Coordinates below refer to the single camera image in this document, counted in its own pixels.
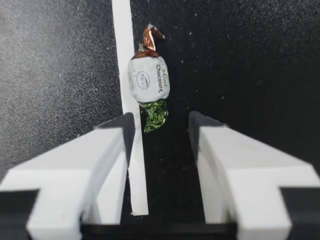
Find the candy wrapper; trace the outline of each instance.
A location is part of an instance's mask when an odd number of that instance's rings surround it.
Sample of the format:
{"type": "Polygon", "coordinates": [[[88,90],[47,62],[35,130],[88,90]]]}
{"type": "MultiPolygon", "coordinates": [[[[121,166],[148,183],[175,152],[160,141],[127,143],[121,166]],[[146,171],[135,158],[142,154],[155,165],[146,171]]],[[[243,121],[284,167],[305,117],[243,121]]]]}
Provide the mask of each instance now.
{"type": "Polygon", "coordinates": [[[165,124],[170,83],[165,60],[156,52],[155,39],[165,36],[149,24],[143,32],[139,51],[129,61],[128,81],[131,95],[148,113],[144,132],[149,133],[165,124]]]}

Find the speckled surface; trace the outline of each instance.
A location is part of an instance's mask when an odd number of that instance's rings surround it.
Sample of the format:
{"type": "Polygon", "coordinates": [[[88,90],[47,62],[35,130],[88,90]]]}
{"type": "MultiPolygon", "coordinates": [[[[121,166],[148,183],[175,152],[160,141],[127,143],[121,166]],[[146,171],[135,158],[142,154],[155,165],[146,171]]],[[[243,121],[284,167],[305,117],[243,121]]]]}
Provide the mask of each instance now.
{"type": "Polygon", "coordinates": [[[0,179],[121,114],[111,0],[0,0],[0,179]]]}
{"type": "Polygon", "coordinates": [[[131,12],[136,46],[148,23],[165,34],[171,85],[167,123],[143,136],[149,218],[204,220],[193,110],[320,171],[320,1],[131,0],[131,12]]]}

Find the dark gray wall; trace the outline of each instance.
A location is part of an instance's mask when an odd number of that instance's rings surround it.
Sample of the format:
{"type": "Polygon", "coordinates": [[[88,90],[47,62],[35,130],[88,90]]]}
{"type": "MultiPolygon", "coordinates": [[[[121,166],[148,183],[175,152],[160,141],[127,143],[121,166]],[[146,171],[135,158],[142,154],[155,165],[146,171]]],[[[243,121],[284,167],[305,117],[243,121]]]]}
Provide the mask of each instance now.
{"type": "Polygon", "coordinates": [[[0,179],[120,116],[118,74],[111,0],[0,0],[0,179]]]}

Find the black background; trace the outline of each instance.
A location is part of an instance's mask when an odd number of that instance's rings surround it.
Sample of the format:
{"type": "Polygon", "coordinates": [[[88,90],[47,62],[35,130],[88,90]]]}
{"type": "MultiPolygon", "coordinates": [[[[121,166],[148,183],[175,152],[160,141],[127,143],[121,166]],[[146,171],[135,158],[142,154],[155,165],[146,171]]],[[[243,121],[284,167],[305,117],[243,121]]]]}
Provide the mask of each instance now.
{"type": "Polygon", "coordinates": [[[204,220],[187,132],[193,110],[320,170],[319,4],[131,0],[135,46],[148,23],[166,36],[156,46],[171,85],[166,125],[143,136],[149,218],[204,220]]]}

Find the white strip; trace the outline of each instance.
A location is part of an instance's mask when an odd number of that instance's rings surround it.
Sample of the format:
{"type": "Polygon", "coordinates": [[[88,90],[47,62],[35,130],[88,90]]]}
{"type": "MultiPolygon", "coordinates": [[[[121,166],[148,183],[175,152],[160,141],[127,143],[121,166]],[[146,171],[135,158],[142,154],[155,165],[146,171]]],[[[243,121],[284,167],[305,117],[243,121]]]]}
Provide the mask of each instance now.
{"type": "Polygon", "coordinates": [[[128,169],[132,214],[135,216],[148,215],[149,211],[140,111],[137,101],[130,94],[127,77],[128,62],[135,54],[130,0],[112,0],[112,11],[122,110],[123,113],[133,113],[135,122],[135,136],[132,146],[130,166],[128,169]]]}

